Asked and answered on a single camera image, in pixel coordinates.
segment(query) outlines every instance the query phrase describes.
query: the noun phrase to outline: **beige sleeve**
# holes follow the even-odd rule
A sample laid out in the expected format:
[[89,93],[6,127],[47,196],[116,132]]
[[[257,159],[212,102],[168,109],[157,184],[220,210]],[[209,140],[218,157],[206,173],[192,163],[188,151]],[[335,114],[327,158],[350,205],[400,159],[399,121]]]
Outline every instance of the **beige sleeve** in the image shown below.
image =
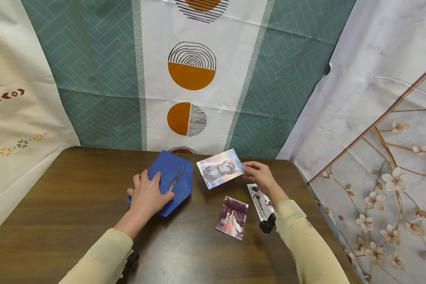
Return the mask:
[[297,264],[300,283],[349,283],[333,252],[295,201],[279,203],[275,215],[278,233]]
[[104,233],[59,284],[115,284],[132,253],[133,240],[113,228]]

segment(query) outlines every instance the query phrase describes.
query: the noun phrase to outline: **folded blue paper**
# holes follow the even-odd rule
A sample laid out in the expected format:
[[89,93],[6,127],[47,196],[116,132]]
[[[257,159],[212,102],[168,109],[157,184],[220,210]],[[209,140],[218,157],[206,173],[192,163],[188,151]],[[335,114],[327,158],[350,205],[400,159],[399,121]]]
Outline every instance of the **folded blue paper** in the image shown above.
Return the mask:
[[[182,168],[183,171],[172,189],[172,192],[175,195],[174,199],[169,201],[169,203],[167,203],[161,211],[157,213],[157,215],[167,217],[192,193],[192,162],[186,161],[171,152],[162,151],[150,168],[148,168],[149,179],[153,179],[154,175],[158,171],[161,172],[159,190],[162,194],[165,194],[165,192],[169,190],[170,185],[177,177],[178,173],[180,173]],[[126,202],[131,202],[130,196],[126,199]]]

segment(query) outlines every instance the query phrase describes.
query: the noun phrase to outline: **wooden table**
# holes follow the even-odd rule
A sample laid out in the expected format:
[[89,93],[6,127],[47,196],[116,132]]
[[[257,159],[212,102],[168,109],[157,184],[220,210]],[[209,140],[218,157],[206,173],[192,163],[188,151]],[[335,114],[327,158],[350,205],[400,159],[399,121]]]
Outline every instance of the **wooden table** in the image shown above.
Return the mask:
[[[132,176],[157,155],[81,147],[61,153],[0,227],[0,284],[60,281],[126,212]],[[206,158],[178,155],[192,162]],[[297,168],[288,161],[259,161],[306,212],[351,283],[359,283]],[[215,230],[226,195],[250,204],[243,241]],[[279,235],[258,228],[246,182],[238,177],[208,191],[197,167],[191,197],[168,218],[152,218],[134,250],[141,256],[137,269],[119,283],[298,283]]]

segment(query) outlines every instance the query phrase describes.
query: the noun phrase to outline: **black object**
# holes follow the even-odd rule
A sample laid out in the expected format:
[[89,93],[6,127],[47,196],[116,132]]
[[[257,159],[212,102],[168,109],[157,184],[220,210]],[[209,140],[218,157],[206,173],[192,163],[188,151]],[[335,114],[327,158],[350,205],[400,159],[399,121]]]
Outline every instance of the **black object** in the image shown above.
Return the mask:
[[259,227],[262,230],[262,232],[269,234],[273,230],[273,227],[275,226],[276,216],[275,213],[271,213],[270,217],[267,219],[267,221],[261,221],[259,223]]
[[138,259],[139,259],[139,255],[136,254],[135,252],[132,252],[129,255],[129,257],[126,259],[125,267],[128,269],[133,269]]

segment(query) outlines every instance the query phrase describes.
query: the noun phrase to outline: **herringbone pattern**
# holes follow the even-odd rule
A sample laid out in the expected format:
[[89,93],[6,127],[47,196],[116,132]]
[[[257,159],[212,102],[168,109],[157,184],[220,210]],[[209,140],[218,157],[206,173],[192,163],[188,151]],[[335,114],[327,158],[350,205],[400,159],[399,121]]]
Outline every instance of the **herringbone pattern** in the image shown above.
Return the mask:
[[130,0],[22,0],[81,144],[141,149]]
[[355,0],[276,0],[230,147],[275,158],[326,70]]

